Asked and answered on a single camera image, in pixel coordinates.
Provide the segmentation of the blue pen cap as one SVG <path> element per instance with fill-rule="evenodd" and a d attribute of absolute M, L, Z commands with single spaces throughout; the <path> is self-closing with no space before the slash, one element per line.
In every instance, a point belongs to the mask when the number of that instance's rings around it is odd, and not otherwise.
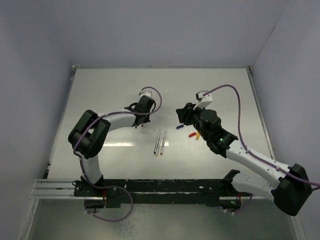
<path fill-rule="evenodd" d="M 181 128 L 183 128 L 183 127 L 184 127 L 184 125 L 181 124 L 181 125 L 178 125 L 178 126 L 176 127 L 176 129 L 178 130 L 178 129 L 181 129 Z"/>

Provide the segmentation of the blue whiteboard marker pen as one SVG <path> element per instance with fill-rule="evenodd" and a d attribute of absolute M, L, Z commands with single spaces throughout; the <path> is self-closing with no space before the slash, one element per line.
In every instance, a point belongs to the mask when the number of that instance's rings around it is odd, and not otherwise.
<path fill-rule="evenodd" d="M 154 150 L 153 150 L 153 154 L 154 154 L 154 155 L 155 155 L 156 152 L 157 152 L 157 147 L 158 147 L 158 144 L 159 144 L 160 135 L 161 135 L 161 130 L 159 130 L 159 131 L 158 131 L 158 134 L 157 134 L 157 138 L 156 138 L 156 142 L 155 142 L 155 146 L 154 146 Z"/>

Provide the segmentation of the yellow whiteboard marker pen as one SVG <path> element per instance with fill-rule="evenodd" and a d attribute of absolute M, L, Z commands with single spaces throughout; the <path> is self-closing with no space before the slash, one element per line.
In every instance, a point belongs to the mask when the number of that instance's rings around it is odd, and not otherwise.
<path fill-rule="evenodd" d="M 162 133 L 159 133 L 158 136 L 158 140 L 157 140 L 157 145 L 156 145 L 156 149 L 155 149 L 155 156 L 157 157 L 159 154 L 159 150 L 160 150 L 160 145 L 161 145 L 161 138 L 162 138 Z"/>

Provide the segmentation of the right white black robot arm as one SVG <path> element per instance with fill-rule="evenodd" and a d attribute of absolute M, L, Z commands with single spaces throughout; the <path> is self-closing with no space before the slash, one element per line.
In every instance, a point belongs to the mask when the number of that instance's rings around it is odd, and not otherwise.
<path fill-rule="evenodd" d="M 289 166 L 250 150 L 237 136 L 223 129 L 216 111 L 200 109 L 188 102 L 176 109 L 178 120 L 193 126 L 216 155 L 237 162 L 256 173 L 248 177 L 238 172 L 222 183 L 228 196 L 237 192 L 251 193 L 271 200 L 284 213 L 296 216 L 312 194 L 306 170 L 299 164 Z"/>

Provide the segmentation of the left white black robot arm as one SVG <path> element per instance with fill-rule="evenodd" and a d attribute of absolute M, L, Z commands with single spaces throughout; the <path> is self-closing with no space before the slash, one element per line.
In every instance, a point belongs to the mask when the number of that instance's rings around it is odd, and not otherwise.
<path fill-rule="evenodd" d="M 138 102 L 118 112 L 98 115 L 86 110 L 68 136 L 73 153 L 80 158 L 82 178 L 87 182 L 85 190 L 91 196 L 98 196 L 103 191 L 103 175 L 99 165 L 99 152 L 111 131 L 137 127 L 150 121 L 149 113 L 155 110 L 156 102 L 147 95 Z"/>

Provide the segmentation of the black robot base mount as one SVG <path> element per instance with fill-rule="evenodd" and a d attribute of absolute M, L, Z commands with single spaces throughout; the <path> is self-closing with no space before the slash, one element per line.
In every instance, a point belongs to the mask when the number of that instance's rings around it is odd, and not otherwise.
<path fill-rule="evenodd" d="M 205 205 L 239 208 L 240 197 L 228 179 L 100 179 L 92 187 L 82 177 L 73 181 L 74 196 L 88 208 L 120 208 L 122 204 Z"/>

